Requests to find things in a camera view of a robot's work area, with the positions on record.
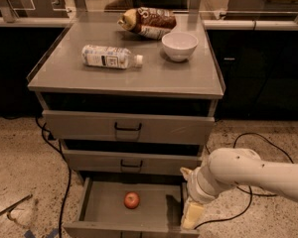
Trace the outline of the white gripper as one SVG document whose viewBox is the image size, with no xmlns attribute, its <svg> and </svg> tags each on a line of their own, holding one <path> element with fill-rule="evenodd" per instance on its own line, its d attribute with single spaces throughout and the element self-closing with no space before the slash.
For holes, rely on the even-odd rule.
<svg viewBox="0 0 298 238">
<path fill-rule="evenodd" d="M 181 167 L 180 172 L 187 180 L 189 199 L 185 201 L 181 226 L 184 229 L 194 229 L 204 213 L 203 204 L 217 199 L 219 192 L 215 187 L 215 180 L 207 167 L 198 167 L 194 170 Z"/>
</svg>

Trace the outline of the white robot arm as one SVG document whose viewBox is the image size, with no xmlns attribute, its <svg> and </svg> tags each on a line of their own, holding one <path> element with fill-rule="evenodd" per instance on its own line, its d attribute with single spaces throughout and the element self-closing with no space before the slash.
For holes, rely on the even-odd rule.
<svg viewBox="0 0 298 238">
<path fill-rule="evenodd" d="M 239 185 L 257 186 L 298 202 L 298 164 L 267 162 L 251 149 L 220 148 L 199 167 L 180 171 L 187 182 L 184 229 L 197 229 L 204 205 Z"/>
</svg>

